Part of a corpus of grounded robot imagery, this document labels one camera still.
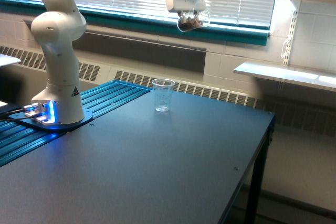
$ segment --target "window sill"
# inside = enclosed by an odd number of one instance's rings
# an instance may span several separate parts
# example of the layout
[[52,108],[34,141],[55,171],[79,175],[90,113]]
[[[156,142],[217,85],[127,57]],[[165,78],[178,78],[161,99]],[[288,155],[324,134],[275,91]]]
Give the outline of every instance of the window sill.
[[[101,9],[79,7],[90,25],[108,26],[156,35],[165,35],[205,42],[233,41],[265,46],[269,36],[268,30],[242,28],[211,24],[207,28],[181,33],[176,23],[168,19],[150,19],[143,15],[123,14]],[[40,15],[45,12],[41,2],[24,0],[0,0],[0,12],[22,15]]]

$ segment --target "plastic cup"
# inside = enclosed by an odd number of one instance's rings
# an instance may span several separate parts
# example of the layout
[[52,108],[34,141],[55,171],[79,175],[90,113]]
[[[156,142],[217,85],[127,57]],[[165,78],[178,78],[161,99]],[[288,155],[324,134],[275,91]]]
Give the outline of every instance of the plastic cup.
[[154,87],[155,110],[159,112],[168,111],[172,100],[175,81],[168,79],[155,79],[152,83]]

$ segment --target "heating vent grille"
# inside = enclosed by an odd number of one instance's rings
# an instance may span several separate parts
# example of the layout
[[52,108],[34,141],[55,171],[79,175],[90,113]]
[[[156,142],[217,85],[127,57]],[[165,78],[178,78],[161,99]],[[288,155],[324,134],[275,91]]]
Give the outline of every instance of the heating vent grille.
[[[116,80],[152,87],[154,77],[141,74],[117,71]],[[208,97],[223,102],[231,102],[255,109],[271,111],[276,114],[276,123],[299,130],[314,132],[327,136],[336,136],[336,111],[312,108],[305,104],[293,104],[290,101],[276,101],[274,99],[257,99],[247,94],[229,90],[214,89],[191,83],[176,82],[174,90],[192,95]]]
[[[20,65],[25,67],[47,70],[46,60],[43,54],[19,50],[10,47],[0,47],[0,54],[12,56],[21,60]],[[100,66],[87,63],[79,63],[79,78],[87,81],[96,81]]]

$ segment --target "cable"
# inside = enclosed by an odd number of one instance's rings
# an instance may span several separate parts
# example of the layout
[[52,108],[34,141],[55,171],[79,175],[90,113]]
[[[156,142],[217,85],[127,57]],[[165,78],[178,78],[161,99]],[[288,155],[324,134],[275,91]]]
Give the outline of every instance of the cable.
[[27,116],[25,118],[2,119],[2,120],[0,120],[0,122],[15,122],[15,121],[20,121],[20,120],[24,120],[24,119],[38,118],[39,116],[42,116],[42,115],[43,115],[43,113],[38,113],[36,115]]
[[2,113],[2,114],[0,114],[0,118],[3,118],[5,116],[9,116],[9,115],[13,115],[13,114],[16,114],[16,113],[19,113],[19,112],[23,112],[23,109],[12,110],[12,111]]

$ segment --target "warning label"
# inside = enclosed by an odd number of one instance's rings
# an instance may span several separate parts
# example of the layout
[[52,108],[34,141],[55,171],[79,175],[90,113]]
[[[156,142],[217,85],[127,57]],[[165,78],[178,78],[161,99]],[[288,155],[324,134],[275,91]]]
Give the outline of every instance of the warning label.
[[75,87],[75,89],[74,89],[74,91],[73,91],[73,93],[72,93],[72,97],[75,97],[75,96],[77,96],[77,95],[79,95],[79,92],[78,92],[77,87]]

